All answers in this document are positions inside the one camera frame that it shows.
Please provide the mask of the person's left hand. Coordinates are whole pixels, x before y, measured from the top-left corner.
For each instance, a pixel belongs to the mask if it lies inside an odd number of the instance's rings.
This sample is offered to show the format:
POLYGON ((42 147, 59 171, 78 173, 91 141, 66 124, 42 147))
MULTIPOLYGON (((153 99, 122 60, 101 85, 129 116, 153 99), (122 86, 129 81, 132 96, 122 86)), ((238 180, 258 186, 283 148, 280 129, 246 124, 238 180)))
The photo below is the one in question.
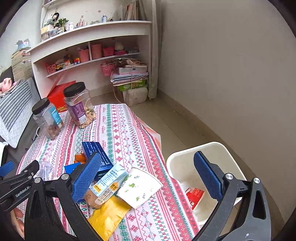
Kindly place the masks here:
POLYGON ((13 224, 13 227, 15 228, 15 230, 18 232, 18 234, 22 238, 25 238, 25 235, 24 235, 24 223, 22 221, 23 213, 18 208, 14 208, 10 212, 10 214, 11 214, 11 222, 13 224))

